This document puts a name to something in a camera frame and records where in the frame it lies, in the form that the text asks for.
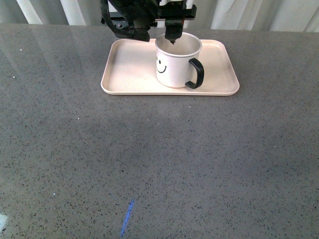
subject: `granite countertop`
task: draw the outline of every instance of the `granite countertop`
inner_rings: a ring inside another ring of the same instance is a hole
[[[123,238],[319,237],[319,34],[185,31],[235,95],[108,95],[107,27],[0,24],[0,237],[118,238],[132,199]]]

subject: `smiley face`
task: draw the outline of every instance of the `smiley face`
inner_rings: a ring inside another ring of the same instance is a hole
[[[157,71],[158,71],[159,73],[164,73],[164,72],[166,71],[167,66],[164,66],[164,64],[162,64],[162,61],[159,60],[158,57],[156,57],[156,60],[158,61],[158,64],[156,64],[156,65],[157,65],[157,66],[156,66]]]

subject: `smiley face drawing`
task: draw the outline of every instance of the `smiley face drawing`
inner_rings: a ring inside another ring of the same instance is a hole
[[[167,66],[162,66],[161,64],[162,64],[162,62],[158,59],[158,57],[156,57],[156,60],[157,60],[157,66],[156,66],[156,69],[157,69],[157,71],[159,72],[159,73],[164,73],[165,71],[166,71],[166,68],[167,68]]]

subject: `mug handle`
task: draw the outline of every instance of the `mug handle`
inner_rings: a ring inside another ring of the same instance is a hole
[[[201,64],[201,62],[199,60],[197,60],[196,58],[192,58],[188,61],[190,64],[192,64],[197,72],[197,80],[196,83],[193,83],[192,81],[186,82],[185,85],[192,88],[192,89],[196,89],[198,87],[201,86],[201,84],[203,84],[204,81],[204,67]]]

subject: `beige tray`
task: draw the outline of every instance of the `beige tray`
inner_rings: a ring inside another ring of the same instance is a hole
[[[155,39],[142,42],[128,39],[113,43],[101,81],[102,89],[112,95],[195,95],[230,96],[239,82],[225,46],[215,40],[201,40],[199,60],[205,77],[201,87],[169,88],[156,78]]]

